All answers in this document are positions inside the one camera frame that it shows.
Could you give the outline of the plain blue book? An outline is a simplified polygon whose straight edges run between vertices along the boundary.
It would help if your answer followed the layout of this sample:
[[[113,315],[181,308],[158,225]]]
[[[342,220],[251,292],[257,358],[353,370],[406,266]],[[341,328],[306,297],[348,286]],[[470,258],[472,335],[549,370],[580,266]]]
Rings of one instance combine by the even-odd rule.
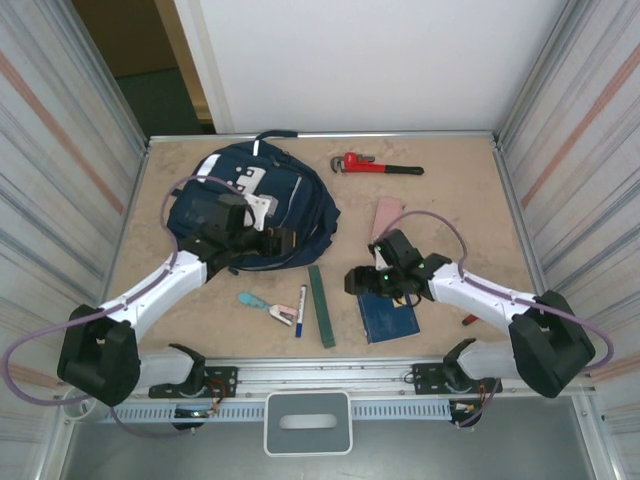
[[[418,319],[412,306],[375,294],[360,295],[357,301],[369,344],[411,337],[420,333]]]

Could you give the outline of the aluminium frame post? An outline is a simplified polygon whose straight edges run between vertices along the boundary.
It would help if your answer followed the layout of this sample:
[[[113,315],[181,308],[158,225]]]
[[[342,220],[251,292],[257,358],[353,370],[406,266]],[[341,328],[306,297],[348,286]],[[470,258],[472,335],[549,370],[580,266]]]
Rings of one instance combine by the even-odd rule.
[[[504,150],[517,133],[592,1],[566,0],[512,108],[494,133],[499,149]]]
[[[72,0],[64,0],[75,22],[79,45],[84,50],[89,78],[96,85],[98,94],[112,115],[121,133],[132,148],[140,153],[148,150],[148,138],[144,135],[117,81],[96,46]]]

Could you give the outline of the grey white stand base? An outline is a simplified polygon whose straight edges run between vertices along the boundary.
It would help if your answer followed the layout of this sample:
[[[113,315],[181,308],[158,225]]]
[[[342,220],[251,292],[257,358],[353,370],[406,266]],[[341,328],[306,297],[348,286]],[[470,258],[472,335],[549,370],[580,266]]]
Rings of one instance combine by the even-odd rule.
[[[271,457],[350,453],[353,420],[349,394],[338,390],[270,394],[265,402],[263,448]]]

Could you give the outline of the pink white stapler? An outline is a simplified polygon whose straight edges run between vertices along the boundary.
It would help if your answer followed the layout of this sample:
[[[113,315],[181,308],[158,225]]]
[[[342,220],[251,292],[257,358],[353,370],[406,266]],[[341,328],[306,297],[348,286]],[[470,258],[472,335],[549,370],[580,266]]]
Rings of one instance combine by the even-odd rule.
[[[298,310],[280,304],[273,304],[268,308],[269,315],[286,326],[292,326],[297,322]]]

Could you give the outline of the beige door frame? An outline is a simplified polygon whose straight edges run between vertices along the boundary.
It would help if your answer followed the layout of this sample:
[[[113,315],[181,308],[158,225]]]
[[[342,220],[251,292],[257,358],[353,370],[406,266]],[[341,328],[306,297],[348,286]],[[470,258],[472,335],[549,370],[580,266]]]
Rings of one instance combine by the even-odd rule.
[[[154,0],[196,117],[205,134],[216,129],[174,0]]]

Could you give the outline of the navy blue backpack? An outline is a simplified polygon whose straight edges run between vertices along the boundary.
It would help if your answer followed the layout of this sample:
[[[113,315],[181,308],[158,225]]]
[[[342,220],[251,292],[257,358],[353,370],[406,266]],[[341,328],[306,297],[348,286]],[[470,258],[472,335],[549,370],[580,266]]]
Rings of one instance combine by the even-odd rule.
[[[268,142],[296,138],[290,130],[269,130],[252,141],[222,147],[203,159],[175,197],[167,221],[179,240],[196,233],[213,213],[213,202],[231,188],[270,201],[265,226],[296,234],[289,253],[268,257],[243,254],[230,266],[245,271],[269,271],[314,263],[331,245],[340,210],[317,172],[288,152]]]

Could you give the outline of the pink pencil case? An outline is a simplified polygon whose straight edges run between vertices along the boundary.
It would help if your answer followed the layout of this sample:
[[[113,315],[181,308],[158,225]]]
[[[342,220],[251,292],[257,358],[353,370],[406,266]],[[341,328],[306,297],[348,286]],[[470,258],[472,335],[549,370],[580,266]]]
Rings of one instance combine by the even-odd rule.
[[[397,219],[403,213],[403,203],[395,197],[381,197],[378,200],[377,209],[374,217],[371,241],[375,241],[391,224],[391,221]]]

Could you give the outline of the small black controller board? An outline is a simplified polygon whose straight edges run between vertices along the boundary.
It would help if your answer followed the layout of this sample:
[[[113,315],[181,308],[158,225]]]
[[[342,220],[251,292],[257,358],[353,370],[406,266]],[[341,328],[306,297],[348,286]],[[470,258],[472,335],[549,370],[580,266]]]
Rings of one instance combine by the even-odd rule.
[[[194,420],[204,422],[215,416],[217,411],[214,408],[209,409],[187,409],[177,407],[173,413],[173,419],[176,421]]]
[[[480,400],[451,400],[449,402],[451,420],[456,428],[471,428],[481,418],[479,413],[482,406]]]

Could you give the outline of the dark green long box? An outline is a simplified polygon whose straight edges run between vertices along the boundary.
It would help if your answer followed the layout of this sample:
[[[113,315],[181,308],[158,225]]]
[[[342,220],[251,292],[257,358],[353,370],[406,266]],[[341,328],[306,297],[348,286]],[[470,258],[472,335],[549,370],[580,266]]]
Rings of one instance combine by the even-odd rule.
[[[333,348],[336,342],[320,268],[317,265],[309,266],[308,273],[321,342],[324,348]]]

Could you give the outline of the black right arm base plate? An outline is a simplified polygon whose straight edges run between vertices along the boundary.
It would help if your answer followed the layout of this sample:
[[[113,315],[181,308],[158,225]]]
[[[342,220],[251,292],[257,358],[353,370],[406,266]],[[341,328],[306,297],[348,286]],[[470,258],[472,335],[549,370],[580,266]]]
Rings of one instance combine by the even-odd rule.
[[[474,380],[460,367],[444,363],[417,363],[411,366],[411,384],[417,395],[470,395],[503,391],[502,382],[495,378]]]

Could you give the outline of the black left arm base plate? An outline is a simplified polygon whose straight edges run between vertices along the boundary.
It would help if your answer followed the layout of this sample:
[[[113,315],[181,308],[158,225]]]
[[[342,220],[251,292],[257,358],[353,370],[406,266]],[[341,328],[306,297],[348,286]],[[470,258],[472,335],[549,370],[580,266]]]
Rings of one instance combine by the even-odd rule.
[[[152,386],[148,396],[152,399],[233,398],[238,386],[238,368],[233,366],[206,367],[205,381],[196,393],[186,393],[179,385],[161,384]]]

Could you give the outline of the red pipe wrench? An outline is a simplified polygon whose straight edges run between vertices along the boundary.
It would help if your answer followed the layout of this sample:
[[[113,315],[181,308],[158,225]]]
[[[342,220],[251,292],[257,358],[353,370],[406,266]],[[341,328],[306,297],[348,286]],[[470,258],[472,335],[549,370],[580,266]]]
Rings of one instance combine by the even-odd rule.
[[[381,173],[420,176],[425,173],[420,166],[398,166],[378,164],[374,156],[366,156],[355,152],[347,152],[330,160],[334,173]]]

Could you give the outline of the white blue marker pen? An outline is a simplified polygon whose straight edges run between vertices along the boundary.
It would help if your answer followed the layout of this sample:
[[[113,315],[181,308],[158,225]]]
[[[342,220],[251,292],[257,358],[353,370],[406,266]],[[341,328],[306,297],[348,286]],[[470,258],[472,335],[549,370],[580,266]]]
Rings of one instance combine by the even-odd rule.
[[[307,285],[301,285],[300,294],[299,294],[299,303],[297,309],[297,318],[295,324],[295,338],[300,339],[303,331],[303,322],[305,315],[305,306],[306,306],[306,298],[307,298]]]

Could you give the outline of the white plastic tube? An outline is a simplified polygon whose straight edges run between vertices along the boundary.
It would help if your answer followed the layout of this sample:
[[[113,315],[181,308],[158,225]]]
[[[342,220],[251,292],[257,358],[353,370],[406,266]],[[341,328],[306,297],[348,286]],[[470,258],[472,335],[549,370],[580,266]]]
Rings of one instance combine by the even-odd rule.
[[[63,406],[65,415],[72,420],[83,420],[95,409],[96,400],[80,390],[70,390],[63,397],[69,403]]]

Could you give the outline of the aluminium table edge rail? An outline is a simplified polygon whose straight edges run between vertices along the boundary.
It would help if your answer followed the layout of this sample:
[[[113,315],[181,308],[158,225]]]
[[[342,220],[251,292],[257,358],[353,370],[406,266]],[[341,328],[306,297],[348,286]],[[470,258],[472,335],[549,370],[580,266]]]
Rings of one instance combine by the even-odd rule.
[[[126,205],[126,209],[122,216],[121,222],[121,230],[117,237],[117,242],[115,243],[113,255],[111,257],[111,263],[109,265],[107,275],[102,285],[101,292],[99,294],[97,302],[99,304],[105,302],[108,299],[108,294],[110,292],[110,288],[114,282],[114,278],[116,275],[116,271],[118,268],[119,259],[124,248],[124,243],[127,238],[129,225],[133,216],[133,212],[136,206],[136,202],[139,196],[139,191],[141,189],[141,184],[144,179],[145,171],[148,165],[148,160],[151,151],[151,144],[149,142],[146,143],[145,149],[140,158],[140,163],[138,165],[136,176],[134,178],[134,182],[132,184],[129,201]]]
[[[149,144],[188,141],[245,141],[253,140],[256,133],[217,135],[166,135],[151,136]],[[447,138],[469,137],[492,140],[494,134],[485,130],[431,130],[431,131],[380,131],[380,132],[301,132],[299,139],[356,139],[356,138]]]
[[[527,268],[532,292],[534,294],[543,294],[547,290],[547,281],[544,279],[541,264],[535,249],[532,246],[524,214],[522,213],[521,206],[507,168],[506,160],[502,150],[496,142],[493,143],[492,154],[504,189],[506,202],[512,217],[520,249],[524,258],[524,263]]]

